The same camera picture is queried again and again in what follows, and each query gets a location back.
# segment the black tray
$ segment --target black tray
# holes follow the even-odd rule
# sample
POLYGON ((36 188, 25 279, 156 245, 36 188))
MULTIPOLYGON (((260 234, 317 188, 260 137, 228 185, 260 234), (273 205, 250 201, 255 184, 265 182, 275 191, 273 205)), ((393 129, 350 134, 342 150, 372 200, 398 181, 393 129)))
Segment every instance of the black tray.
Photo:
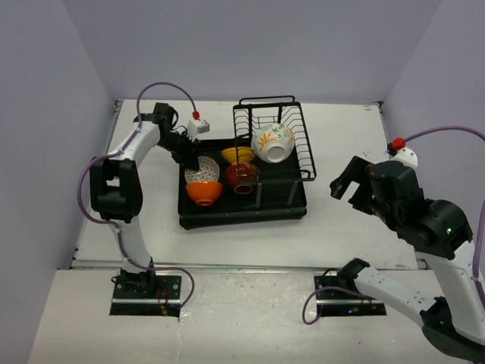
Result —
MULTIPOLYGON (((257 221, 300 219, 306 215, 306 196, 303 182, 282 184, 259 184, 253 186, 252 193, 238 195, 227 184, 225 171, 230 166, 221 155, 221 151, 233 147, 234 139, 203 140, 199 155, 214 159, 221 169, 219 182, 222 184, 221 197, 212 206, 197 206, 186 193, 184 168, 179 173, 179 205, 180 225, 189 230, 207 226, 226 224, 242 224, 257 221), (259 193, 259 209, 256 208, 259 193)), ((299 169, 296 151, 285 161, 277 164, 263 162, 256 157, 253 164, 261 172, 292 171, 299 169)))

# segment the ceramic bowl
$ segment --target ceramic bowl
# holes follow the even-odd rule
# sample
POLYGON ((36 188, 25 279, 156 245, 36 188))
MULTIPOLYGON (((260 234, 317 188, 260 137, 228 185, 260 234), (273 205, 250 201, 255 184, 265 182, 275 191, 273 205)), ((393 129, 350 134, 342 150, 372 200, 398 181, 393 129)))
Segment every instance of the ceramic bowl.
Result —
POLYGON ((192 182, 186 185, 187 195, 198 206, 211 206, 222 192, 222 184, 214 181, 192 182))
POLYGON ((188 184, 192 182, 205 182, 219 180, 221 170, 217 162, 209 157, 198 157, 199 170, 193 171, 192 169, 186 169, 184 172, 185 181, 188 184))
MULTIPOLYGON (((239 163, 251 163, 256 157, 255 153, 248 146, 238 147, 239 163)), ((222 157, 230 164, 235 165, 238 162, 236 147, 227 148, 221 152, 222 157)))
POLYGON ((251 147, 263 161, 280 163, 293 151, 295 135, 291 129, 282 124, 265 125, 254 131, 251 147))
POLYGON ((258 172, 259 168, 251 163, 239 163, 226 169, 226 179, 234 192, 245 195, 252 192, 253 186, 242 184, 242 182, 258 180, 258 172))

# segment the black wire dish rack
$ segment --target black wire dish rack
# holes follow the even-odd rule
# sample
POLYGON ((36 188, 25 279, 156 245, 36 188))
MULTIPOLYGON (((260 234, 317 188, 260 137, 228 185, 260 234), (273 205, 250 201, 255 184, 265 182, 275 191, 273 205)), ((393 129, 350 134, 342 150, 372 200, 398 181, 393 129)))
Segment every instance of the black wire dish rack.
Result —
POLYGON ((294 96, 244 98, 233 107, 234 138, 203 140, 199 155, 213 158, 221 169, 219 182, 223 192, 210 207, 196 206, 186 195, 183 168, 179 176, 180 225, 185 229, 245 222, 300 219, 306 215, 306 196, 303 182, 317 177, 311 153, 308 131, 302 106, 294 96), (251 147, 257 129, 269 124, 282 124, 294 136, 291 155, 280 163, 267 163, 255 156, 251 147), (257 173, 237 173, 242 186, 253 192, 239 195, 225 180, 224 171, 230 163, 221 151, 235 147, 236 163, 247 162, 258 167, 257 173))

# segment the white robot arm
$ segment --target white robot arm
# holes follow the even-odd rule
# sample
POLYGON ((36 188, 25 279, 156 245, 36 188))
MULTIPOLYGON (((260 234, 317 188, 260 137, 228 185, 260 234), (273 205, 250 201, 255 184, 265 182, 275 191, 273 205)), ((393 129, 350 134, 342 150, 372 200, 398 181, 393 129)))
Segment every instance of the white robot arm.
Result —
POLYGON ((472 272, 475 245, 467 218, 452 202, 424 198, 414 171, 418 160, 411 149, 390 148, 390 154, 389 161, 375 165, 354 157, 330 185, 331 196, 341 199, 349 184, 357 182, 349 200, 352 207, 378 216, 420 252, 444 297, 402 284, 360 259, 339 271, 339 282, 342 288, 380 300, 410 318, 442 353, 485 362, 485 309, 476 286, 483 278, 472 272))
MULTIPOLYGON (((133 124, 130 134, 109 153, 115 156, 103 159, 89 169, 89 187, 92 209, 99 212, 102 219, 116 222, 110 227, 115 236, 120 235, 124 253, 139 265, 150 267, 152 257, 139 226, 143 196, 137 168, 151 148, 161 146, 172 153, 178 164, 198 169, 197 136, 208 132, 210 127, 207 121, 194 119, 189 121, 186 132, 173 131, 174 117, 178 116, 164 103, 157 103, 151 114, 142 117, 143 121, 133 124), (110 180, 119 184, 113 186, 110 180)), ((129 262, 125 254, 122 254, 122 259, 122 274, 144 272, 129 262)))

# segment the white bowl with floral pattern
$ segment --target white bowl with floral pattern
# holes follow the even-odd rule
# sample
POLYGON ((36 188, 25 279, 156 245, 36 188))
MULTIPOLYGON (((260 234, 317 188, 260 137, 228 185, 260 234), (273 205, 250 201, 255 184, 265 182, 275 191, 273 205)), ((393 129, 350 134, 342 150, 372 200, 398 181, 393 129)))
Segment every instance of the white bowl with floral pattern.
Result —
POLYGON ((267 163, 280 163, 287 159, 295 147, 293 131, 282 124, 268 124, 253 130, 253 152, 267 163))

